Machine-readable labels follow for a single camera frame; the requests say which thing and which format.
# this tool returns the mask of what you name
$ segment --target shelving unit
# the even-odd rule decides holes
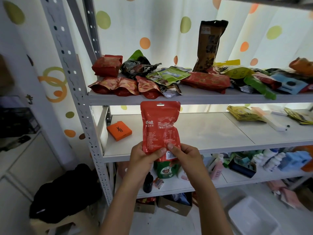
[[[241,1],[303,9],[311,7],[311,4],[307,3],[306,0],[297,0],[297,3],[293,3],[292,0],[273,0],[272,2],[268,0]],[[41,3],[84,134],[88,140],[88,146],[105,198],[108,205],[110,205],[114,195],[114,162],[128,160],[132,146],[142,140],[142,119],[140,115],[114,115],[112,117],[112,123],[122,120],[131,127],[133,134],[119,142],[115,142],[109,136],[107,142],[104,142],[104,149],[102,149],[100,134],[102,131],[104,134],[107,133],[105,124],[111,121],[110,108],[108,106],[139,105],[147,99],[141,95],[118,97],[115,95],[99,95],[93,91],[88,93],[80,61],[76,55],[69,31],[62,0],[41,0]],[[100,40],[95,21],[93,0],[83,0],[87,26],[89,26],[88,30],[85,28],[76,0],[67,0],[67,3],[86,47],[88,56],[91,62],[94,63],[95,59],[102,54],[100,51]],[[227,89],[226,94],[194,89],[188,86],[181,86],[181,90],[183,96],[172,99],[160,97],[156,101],[174,100],[180,101],[181,104],[251,104],[312,102],[313,99],[313,94],[310,93],[299,95],[278,94],[276,101],[272,101],[265,99],[260,94],[248,95],[232,89]],[[91,106],[103,106],[103,111],[98,122],[94,119],[90,109]],[[198,147],[203,153],[276,148],[313,143],[313,126],[300,126],[286,117],[283,119],[280,118],[280,121],[286,125],[290,125],[290,130],[287,132],[277,132],[262,122],[237,122],[229,113],[180,114],[176,127],[178,128],[182,142]],[[302,171],[290,173],[276,171],[272,174],[266,174],[265,171],[260,170],[252,179],[248,179],[230,170],[224,170],[223,177],[220,177],[214,184],[218,188],[304,175],[307,176],[308,174]],[[118,188],[119,183],[120,178],[117,177],[115,189]],[[177,177],[173,177],[166,181],[166,184],[160,191],[156,191],[154,188],[152,193],[147,195],[140,190],[138,198],[192,190],[194,189],[189,182],[184,182]]]

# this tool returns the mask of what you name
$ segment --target cabinet door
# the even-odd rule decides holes
[[[41,185],[64,173],[41,133],[21,154],[9,171],[32,195],[35,195]]]
[[[32,235],[29,223],[31,202],[5,178],[0,181],[0,234]]]

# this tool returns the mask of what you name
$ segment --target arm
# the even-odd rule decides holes
[[[161,148],[150,155],[146,155],[142,151],[142,142],[132,148],[127,173],[115,193],[101,225],[100,235],[129,234],[138,191],[142,187],[153,162],[165,152],[166,148]]]
[[[173,144],[168,149],[179,159],[191,185],[197,193],[202,234],[233,235],[220,197],[197,148],[182,144],[182,150]]]

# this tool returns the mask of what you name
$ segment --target curtain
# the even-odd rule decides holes
[[[73,16],[62,0],[86,85],[96,81]],[[84,23],[82,0],[76,0]],[[285,68],[296,57],[313,59],[313,12],[232,0],[94,0],[102,54],[123,55],[140,49],[151,63],[193,67],[202,20],[229,21],[216,62],[240,59],[247,67]],[[6,0],[9,18],[24,42],[69,144],[80,161],[93,167],[87,140],[69,92],[40,0]],[[266,109],[266,104],[256,104]],[[306,108],[308,103],[281,104]],[[226,111],[225,105],[182,105],[181,112]],[[99,107],[92,107],[99,118]],[[140,114],[139,106],[111,106],[112,114]]]

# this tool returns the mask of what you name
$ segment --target barcode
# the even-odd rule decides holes
[[[176,158],[174,154],[172,154],[170,151],[166,152],[166,159],[167,160],[174,159],[174,158]]]

